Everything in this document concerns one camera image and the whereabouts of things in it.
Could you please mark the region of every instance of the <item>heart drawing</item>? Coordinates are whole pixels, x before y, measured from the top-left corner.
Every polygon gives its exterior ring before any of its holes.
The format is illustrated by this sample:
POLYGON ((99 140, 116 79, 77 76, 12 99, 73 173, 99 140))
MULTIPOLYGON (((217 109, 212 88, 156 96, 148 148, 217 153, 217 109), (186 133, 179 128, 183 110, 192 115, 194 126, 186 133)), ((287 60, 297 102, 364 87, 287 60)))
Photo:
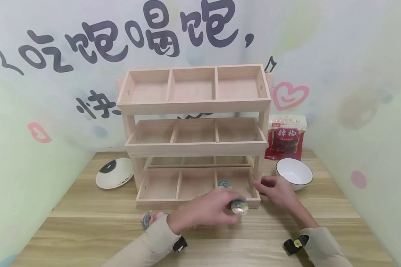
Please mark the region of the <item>heart drawing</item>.
POLYGON ((273 102, 276 106, 276 109, 279 111, 282 111, 282 110, 296 107, 299 104, 301 104, 307 98, 307 96, 309 95, 309 92, 310 92, 310 90, 307 86, 301 85, 301 86, 293 87, 293 85, 290 82, 281 82, 278 85, 276 85, 275 88, 273 88, 271 95, 272 95, 273 102), (278 91, 281 88, 282 88, 282 90, 284 90, 286 88, 287 91, 284 94, 284 96, 281 96, 280 101, 279 101, 278 91), (303 92, 303 95, 301 96, 301 98, 299 98, 297 100, 296 97, 291 97, 292 95, 294 95, 294 93, 299 92, 299 91, 303 92))
POLYGON ((52 138, 46 133, 46 131, 43 129, 40 124, 37 122, 31 122, 28 124, 28 129, 31 132, 31 136, 34 138, 35 141, 38 141, 39 143, 49 143, 52 141, 52 138))

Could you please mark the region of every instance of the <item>colorful candy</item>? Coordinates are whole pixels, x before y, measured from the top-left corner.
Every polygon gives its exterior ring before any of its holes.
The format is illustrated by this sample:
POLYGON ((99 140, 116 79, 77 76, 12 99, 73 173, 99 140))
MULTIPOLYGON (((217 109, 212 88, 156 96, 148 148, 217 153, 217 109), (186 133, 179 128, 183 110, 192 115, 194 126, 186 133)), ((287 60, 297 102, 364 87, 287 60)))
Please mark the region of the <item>colorful candy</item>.
POLYGON ((167 213, 161 211, 159 211, 158 213, 154 213, 153 211, 148 211, 147 213, 142 214, 141 224, 144 230, 149 228, 149 226, 152 225, 153 222, 157 221, 165 214, 167 213))
MULTIPOLYGON (((227 181, 220 181, 217 186, 232 188, 232 185, 227 181)), ((232 200, 230 202, 230 208, 232 209, 234 214, 245 215, 248 212, 248 204, 242 200, 232 200)))
POLYGON ((234 214, 245 215, 248 212, 248 204, 242 200, 232 200, 230 207, 234 214))

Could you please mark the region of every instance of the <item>pink lips drawing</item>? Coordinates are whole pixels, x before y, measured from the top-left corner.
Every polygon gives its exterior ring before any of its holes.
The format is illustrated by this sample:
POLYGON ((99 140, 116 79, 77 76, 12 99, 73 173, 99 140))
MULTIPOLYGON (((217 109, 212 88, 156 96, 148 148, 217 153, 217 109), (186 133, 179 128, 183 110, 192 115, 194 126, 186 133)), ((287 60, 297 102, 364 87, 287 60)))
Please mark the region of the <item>pink lips drawing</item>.
POLYGON ((39 143, 49 143, 52 141, 52 138, 48 135, 48 133, 43 129, 40 124, 37 122, 31 122, 28 124, 28 129, 31 132, 31 136, 34 138, 35 141, 39 143))

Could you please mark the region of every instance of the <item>pink dot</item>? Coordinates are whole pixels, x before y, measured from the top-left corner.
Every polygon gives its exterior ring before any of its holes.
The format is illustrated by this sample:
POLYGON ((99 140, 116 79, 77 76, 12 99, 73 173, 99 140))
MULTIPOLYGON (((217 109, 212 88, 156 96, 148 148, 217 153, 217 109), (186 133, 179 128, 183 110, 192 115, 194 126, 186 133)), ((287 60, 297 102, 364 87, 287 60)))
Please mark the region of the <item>pink dot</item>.
POLYGON ((353 185, 360 189, 367 187, 367 178, 360 171, 353 171, 351 174, 351 180, 353 185))

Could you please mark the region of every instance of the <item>beige sleeve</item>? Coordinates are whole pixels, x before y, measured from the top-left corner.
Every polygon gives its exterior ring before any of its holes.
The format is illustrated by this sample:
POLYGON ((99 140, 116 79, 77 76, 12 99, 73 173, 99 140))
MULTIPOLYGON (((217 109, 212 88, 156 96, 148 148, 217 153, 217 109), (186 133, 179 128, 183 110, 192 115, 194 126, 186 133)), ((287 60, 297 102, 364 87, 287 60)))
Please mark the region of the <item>beige sleeve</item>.
POLYGON ((306 228, 301 234, 309 236, 304 249, 315 267, 352 267, 327 228, 306 228))
POLYGON ((172 251, 180 235, 166 222, 167 215, 154 222, 139 238, 124 247, 102 267, 149 267, 172 251))

